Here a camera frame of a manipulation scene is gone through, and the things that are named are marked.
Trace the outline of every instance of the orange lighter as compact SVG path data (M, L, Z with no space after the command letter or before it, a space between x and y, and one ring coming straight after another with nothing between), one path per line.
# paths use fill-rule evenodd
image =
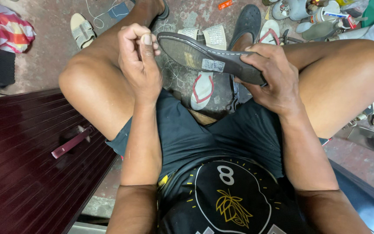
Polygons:
M220 3L219 4L219 10L221 10L223 8L227 8L228 6L232 5L234 2L235 2L235 0L227 0L224 3Z

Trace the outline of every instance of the leg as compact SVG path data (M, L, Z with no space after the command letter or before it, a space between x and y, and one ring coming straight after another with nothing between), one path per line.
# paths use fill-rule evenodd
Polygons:
M234 49L249 45L244 35ZM300 95L318 137L330 138L374 101L373 41L310 42L283 49L300 70Z
M251 45L247 33L232 50L243 51ZM370 85L374 81L374 42L345 40L283 48L301 71L300 95L317 136L329 138L374 101ZM348 61L353 65L345 70ZM335 73L327 73L329 67ZM207 129L225 154L255 159L275 177L283 176L281 125L276 114L249 100Z
M131 12L67 64L59 77L66 99L109 140L131 118L132 90L118 69L116 35L122 26L149 26L164 11L162 0L137 0Z
M119 155L125 155L135 100L118 68L116 35L125 25L148 25L160 13L159 3L162 0L137 0L127 17L74 56L60 76L66 99ZM157 125L163 152L160 178L203 155L220 155L213 136L165 90L157 100Z

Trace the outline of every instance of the maroon door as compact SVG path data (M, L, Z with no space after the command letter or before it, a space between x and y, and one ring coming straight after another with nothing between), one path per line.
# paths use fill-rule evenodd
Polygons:
M59 89L0 98L0 234L67 232L117 154L96 129L55 159L78 125Z

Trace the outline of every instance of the striped bag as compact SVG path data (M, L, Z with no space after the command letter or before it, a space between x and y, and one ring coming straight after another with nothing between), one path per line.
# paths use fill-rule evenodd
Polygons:
M34 40L35 35L30 23L0 5L0 50L22 53Z

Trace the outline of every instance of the hand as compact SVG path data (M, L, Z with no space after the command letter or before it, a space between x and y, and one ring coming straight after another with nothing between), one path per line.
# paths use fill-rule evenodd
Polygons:
M135 103L155 105L163 85L154 56L160 54L157 38L139 24L122 27L118 32L119 67L135 94Z
M251 92L256 103L287 117L299 113L304 105L298 90L298 69L290 64L281 46L257 43L246 51L258 54L242 55L241 60L259 69L267 85L260 87L241 81L235 77L235 82L242 83Z

